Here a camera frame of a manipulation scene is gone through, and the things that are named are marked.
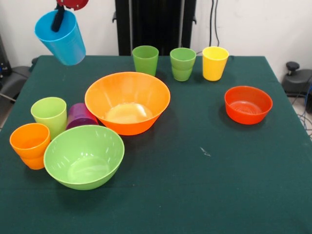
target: red bowl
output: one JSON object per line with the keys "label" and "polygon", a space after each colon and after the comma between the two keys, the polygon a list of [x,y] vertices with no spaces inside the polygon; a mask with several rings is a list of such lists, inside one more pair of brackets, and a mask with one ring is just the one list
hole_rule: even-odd
{"label": "red bowl", "polygon": [[264,91],[250,86],[236,86],[224,96],[226,113],[242,124],[261,122],[272,109],[273,102]]}

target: purple cup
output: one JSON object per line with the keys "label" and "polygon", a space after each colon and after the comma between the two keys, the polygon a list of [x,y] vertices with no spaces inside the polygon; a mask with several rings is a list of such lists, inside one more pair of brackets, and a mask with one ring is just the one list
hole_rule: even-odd
{"label": "purple cup", "polygon": [[98,125],[98,121],[84,103],[76,103],[69,109],[66,130],[81,125]]}

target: white wall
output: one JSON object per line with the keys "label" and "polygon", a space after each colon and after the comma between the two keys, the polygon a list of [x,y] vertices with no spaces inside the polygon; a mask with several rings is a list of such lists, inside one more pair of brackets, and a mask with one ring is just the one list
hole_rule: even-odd
{"label": "white wall", "polygon": [[[34,33],[38,19],[56,7],[55,0],[0,0],[0,35],[12,66],[30,65],[49,50]],[[89,0],[75,11],[89,55],[118,55],[115,0]]]}
{"label": "white wall", "polygon": [[[209,45],[211,2],[197,0],[191,42],[196,51]],[[279,80],[289,60],[312,68],[312,0],[219,0],[217,31],[231,55],[266,56]]]}
{"label": "white wall", "polygon": [[[34,26],[55,2],[0,0],[0,34],[12,66],[50,54],[36,38]],[[209,44],[210,6],[211,0],[197,0],[191,42],[196,51]],[[89,0],[75,12],[87,54],[118,55],[114,11],[115,0]],[[312,0],[219,0],[217,25],[220,46],[232,55],[265,55],[279,79],[289,60],[312,68]]]}

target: white mark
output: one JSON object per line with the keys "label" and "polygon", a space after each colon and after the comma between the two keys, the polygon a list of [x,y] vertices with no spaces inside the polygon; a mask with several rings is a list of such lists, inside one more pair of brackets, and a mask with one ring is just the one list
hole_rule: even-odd
{"label": "white mark", "polygon": [[64,156],[64,159],[69,162],[68,158]]}
{"label": "white mark", "polygon": [[141,105],[139,105],[139,104],[137,104],[136,106],[137,106],[138,111],[141,112],[141,115],[143,115],[144,117],[146,117],[147,115],[146,115],[146,112],[145,112],[143,106],[141,106]]}
{"label": "white mark", "polygon": [[111,100],[109,99],[109,97],[108,97],[107,93],[105,92],[105,93],[104,93],[104,95],[105,95],[105,97],[106,97],[106,100],[107,100],[108,104],[109,104],[109,105],[110,105],[110,107],[112,108],[112,107],[113,107],[113,105],[112,105]]}
{"label": "white mark", "polygon": [[202,150],[202,152],[204,153],[204,155],[207,155],[209,157],[211,157],[211,155],[209,153],[207,153],[207,151],[205,151],[203,148],[200,147],[200,149]]}

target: orange bowl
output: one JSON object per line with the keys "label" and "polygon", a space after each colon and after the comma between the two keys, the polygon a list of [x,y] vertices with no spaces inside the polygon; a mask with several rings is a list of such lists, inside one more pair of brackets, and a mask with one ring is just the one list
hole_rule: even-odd
{"label": "orange bowl", "polygon": [[120,72],[100,78],[84,97],[88,110],[120,135],[148,130],[170,102],[168,87],[156,77]]}
{"label": "orange bowl", "polygon": [[251,86],[233,87],[224,99],[228,116],[241,124],[261,122],[273,106],[267,93]]}

